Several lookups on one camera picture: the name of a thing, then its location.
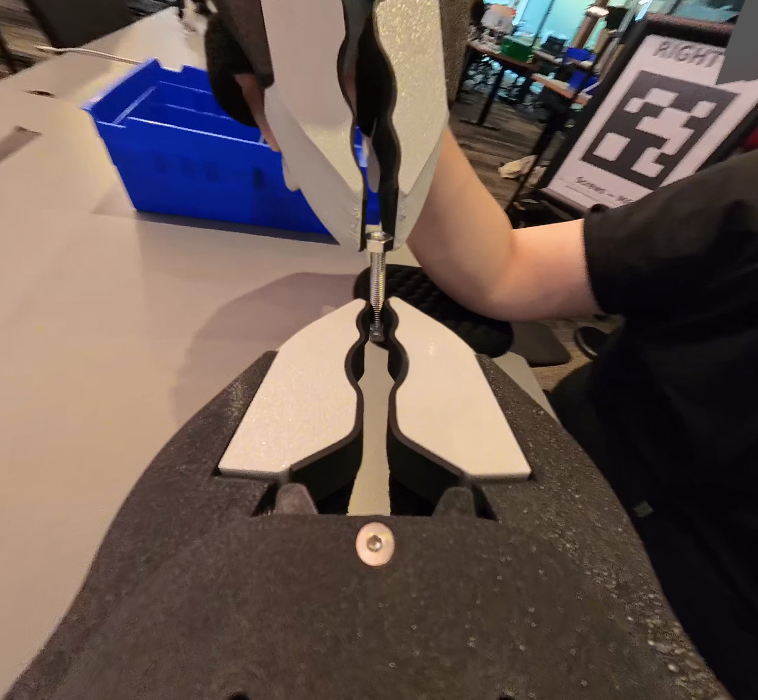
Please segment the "grey desk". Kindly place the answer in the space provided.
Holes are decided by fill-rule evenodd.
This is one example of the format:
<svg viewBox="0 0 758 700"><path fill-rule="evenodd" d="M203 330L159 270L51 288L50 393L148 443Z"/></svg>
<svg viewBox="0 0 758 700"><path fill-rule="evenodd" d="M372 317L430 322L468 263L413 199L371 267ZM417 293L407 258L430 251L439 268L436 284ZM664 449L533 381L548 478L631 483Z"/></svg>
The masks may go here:
<svg viewBox="0 0 758 700"><path fill-rule="evenodd" d="M5 698L526 698L537 654L510 617L516 563L494 500L444 496L377 518L396 549L355 548L351 482L308 504L216 468L274 355L213 343L236 378L168 436L169 362L189 331L151 322L126 226L90 218L24 326L2 333Z"/></svg>

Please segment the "silver bolt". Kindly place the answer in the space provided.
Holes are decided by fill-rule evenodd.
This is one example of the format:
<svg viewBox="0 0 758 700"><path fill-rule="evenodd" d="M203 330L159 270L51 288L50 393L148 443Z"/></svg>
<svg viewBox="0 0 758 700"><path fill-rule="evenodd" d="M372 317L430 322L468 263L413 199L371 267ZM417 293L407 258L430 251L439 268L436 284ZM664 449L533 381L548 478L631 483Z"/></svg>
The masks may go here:
<svg viewBox="0 0 758 700"><path fill-rule="evenodd" d="M387 251L393 238L382 230L374 230L366 234L366 252L369 259L369 293L368 301L371 306L371 324L383 323L383 308L386 296Z"/></svg>

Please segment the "person's right forearm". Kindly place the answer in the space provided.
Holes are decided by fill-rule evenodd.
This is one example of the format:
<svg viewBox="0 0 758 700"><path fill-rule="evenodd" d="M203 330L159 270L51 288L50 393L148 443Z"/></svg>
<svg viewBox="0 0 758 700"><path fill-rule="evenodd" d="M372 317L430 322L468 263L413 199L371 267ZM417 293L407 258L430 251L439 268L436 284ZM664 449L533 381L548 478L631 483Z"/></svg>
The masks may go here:
<svg viewBox="0 0 758 700"><path fill-rule="evenodd" d="M430 279L476 314L521 323L601 313L584 222L514 229L450 129L407 242Z"/></svg>

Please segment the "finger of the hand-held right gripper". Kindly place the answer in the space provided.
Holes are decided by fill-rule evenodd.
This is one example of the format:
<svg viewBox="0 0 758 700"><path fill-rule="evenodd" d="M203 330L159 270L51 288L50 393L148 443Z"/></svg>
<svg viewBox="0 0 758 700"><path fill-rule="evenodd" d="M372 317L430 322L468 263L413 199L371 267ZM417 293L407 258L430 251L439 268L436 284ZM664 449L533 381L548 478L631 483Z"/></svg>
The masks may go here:
<svg viewBox="0 0 758 700"><path fill-rule="evenodd" d="M342 246L365 248L365 180L344 86L365 26L365 0L260 0L273 83L265 117L296 185Z"/></svg>
<svg viewBox="0 0 758 700"><path fill-rule="evenodd" d="M399 249L427 200L449 120L440 0L375 0L358 41L356 80L382 248Z"/></svg>

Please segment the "person's right hand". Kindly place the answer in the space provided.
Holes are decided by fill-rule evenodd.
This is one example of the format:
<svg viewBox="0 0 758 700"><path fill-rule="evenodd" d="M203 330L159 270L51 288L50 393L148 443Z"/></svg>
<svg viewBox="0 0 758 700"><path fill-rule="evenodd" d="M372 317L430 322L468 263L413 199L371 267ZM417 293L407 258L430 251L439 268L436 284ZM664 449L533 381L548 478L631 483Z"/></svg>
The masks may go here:
<svg viewBox="0 0 758 700"><path fill-rule="evenodd" d="M278 141L265 116L264 93L255 76L250 73L237 73L234 77L261 136L272 150L281 152Z"/></svg>

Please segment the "person's black clothing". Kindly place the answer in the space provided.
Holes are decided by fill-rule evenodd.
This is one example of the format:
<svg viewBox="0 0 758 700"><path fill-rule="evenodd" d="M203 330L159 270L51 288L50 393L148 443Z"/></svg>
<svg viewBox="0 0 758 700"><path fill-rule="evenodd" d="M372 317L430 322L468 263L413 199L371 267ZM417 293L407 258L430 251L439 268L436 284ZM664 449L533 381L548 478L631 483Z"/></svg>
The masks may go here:
<svg viewBox="0 0 758 700"><path fill-rule="evenodd" d="M621 326L552 395L733 698L756 698L757 157L584 221Z"/></svg>

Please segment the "blue plastic bin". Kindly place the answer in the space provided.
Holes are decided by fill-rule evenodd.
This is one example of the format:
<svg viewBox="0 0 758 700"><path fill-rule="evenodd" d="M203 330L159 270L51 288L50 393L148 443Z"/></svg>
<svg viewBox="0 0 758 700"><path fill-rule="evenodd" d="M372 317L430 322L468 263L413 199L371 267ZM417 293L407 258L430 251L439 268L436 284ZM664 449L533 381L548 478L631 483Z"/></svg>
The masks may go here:
<svg viewBox="0 0 758 700"><path fill-rule="evenodd" d="M206 70L145 61L83 109L140 212L329 235L282 158L217 103Z"/></svg>

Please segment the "black and white marker sign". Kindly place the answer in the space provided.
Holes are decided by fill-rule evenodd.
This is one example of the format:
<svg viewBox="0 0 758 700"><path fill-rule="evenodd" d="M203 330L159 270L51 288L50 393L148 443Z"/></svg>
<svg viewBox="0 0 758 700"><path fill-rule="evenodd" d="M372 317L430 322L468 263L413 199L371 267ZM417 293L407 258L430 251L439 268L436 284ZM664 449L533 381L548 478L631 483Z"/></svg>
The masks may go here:
<svg viewBox="0 0 758 700"><path fill-rule="evenodd" d="M579 217L637 202L743 148L756 133L756 70L719 78L735 24L636 21L534 196Z"/></svg>

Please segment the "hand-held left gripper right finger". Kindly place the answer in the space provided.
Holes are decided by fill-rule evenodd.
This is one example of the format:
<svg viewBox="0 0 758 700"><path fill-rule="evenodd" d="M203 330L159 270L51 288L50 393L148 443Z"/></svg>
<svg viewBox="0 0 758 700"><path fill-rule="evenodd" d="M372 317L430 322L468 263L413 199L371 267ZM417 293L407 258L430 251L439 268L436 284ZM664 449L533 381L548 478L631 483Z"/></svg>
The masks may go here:
<svg viewBox="0 0 758 700"><path fill-rule="evenodd" d="M401 298L386 303L393 436L466 482L520 481L531 467L477 354Z"/></svg>

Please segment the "background wooden table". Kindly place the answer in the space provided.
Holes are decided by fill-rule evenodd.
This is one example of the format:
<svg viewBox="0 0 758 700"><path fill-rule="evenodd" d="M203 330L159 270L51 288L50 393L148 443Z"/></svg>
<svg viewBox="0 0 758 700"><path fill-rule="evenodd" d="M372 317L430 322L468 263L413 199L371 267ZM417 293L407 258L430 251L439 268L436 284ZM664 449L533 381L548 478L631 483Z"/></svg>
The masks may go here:
<svg viewBox="0 0 758 700"><path fill-rule="evenodd" d="M487 58L495 62L498 66L495 80L490 87L489 94L484 101L482 108L480 109L479 116L476 120L465 119L465 123L476 126L484 127L491 130L497 130L497 127L488 124L488 116L493 104L498 97L503 77L505 73L514 73L518 78L522 79L522 84L518 88L518 96L521 97L525 91L530 89L532 85L539 84L542 88L548 89L552 93L562 97L569 101L573 105L585 106L591 100L591 94L589 89L579 90L570 86L567 82L556 80L552 77L540 74L533 69L536 65L533 63L519 61L514 58L510 58L505 54L498 51L490 50L484 47L478 42L469 42L467 45L467 62L465 69L463 70L460 78L459 90L457 98L460 97L464 81L466 79L469 68L473 65L477 58Z"/></svg>

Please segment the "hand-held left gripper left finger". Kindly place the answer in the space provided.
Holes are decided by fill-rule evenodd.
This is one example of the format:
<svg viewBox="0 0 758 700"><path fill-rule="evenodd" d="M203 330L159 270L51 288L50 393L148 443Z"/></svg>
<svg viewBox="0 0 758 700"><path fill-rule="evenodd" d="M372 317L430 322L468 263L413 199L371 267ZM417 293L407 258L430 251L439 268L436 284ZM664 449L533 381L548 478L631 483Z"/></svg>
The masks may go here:
<svg viewBox="0 0 758 700"><path fill-rule="evenodd" d="M285 484L348 484L362 461L368 304L356 299L280 346L218 472Z"/></svg>

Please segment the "black foam pad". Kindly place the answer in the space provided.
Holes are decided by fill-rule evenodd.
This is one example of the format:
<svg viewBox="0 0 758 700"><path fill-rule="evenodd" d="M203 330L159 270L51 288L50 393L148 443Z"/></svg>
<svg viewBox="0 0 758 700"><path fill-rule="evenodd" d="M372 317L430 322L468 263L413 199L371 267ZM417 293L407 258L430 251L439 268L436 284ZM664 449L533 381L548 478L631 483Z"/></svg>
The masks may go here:
<svg viewBox="0 0 758 700"><path fill-rule="evenodd" d="M510 350L514 332L506 321L493 320L462 307L444 293L422 268L387 265L386 297L399 297L458 335L476 354L498 358Z"/></svg>

